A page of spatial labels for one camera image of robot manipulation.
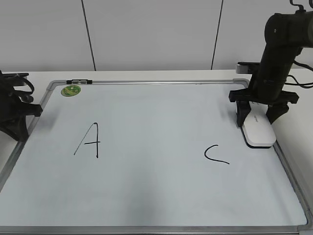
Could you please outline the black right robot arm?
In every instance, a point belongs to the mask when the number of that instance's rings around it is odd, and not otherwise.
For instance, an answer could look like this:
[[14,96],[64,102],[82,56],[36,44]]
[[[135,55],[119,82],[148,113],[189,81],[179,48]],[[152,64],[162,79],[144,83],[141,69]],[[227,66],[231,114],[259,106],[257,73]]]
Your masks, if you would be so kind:
[[237,104],[237,125],[242,127],[251,112],[251,102],[267,105],[266,117],[274,123],[295,104],[299,96],[283,90],[295,58],[302,49],[313,46],[313,13],[297,10],[294,14],[275,13],[265,26],[266,46],[259,67],[245,89],[229,92]]

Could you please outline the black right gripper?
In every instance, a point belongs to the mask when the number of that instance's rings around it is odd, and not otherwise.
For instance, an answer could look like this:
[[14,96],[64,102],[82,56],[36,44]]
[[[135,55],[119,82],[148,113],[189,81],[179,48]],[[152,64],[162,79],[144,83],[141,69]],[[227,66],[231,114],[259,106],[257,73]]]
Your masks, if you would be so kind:
[[267,104],[266,116],[273,124],[280,116],[288,112],[289,107],[286,103],[296,104],[299,95],[295,92],[283,90],[283,83],[263,83],[253,82],[247,88],[231,90],[229,92],[229,101],[237,105],[237,125],[242,127],[246,117],[251,111],[250,102]]

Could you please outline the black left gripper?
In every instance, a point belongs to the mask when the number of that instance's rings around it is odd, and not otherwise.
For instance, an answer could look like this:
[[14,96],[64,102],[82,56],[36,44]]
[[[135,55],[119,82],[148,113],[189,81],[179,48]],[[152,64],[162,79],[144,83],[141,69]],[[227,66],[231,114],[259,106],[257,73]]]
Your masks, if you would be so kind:
[[0,74],[0,130],[16,141],[29,137],[26,116],[39,117],[40,104],[33,104],[35,88],[28,73]]

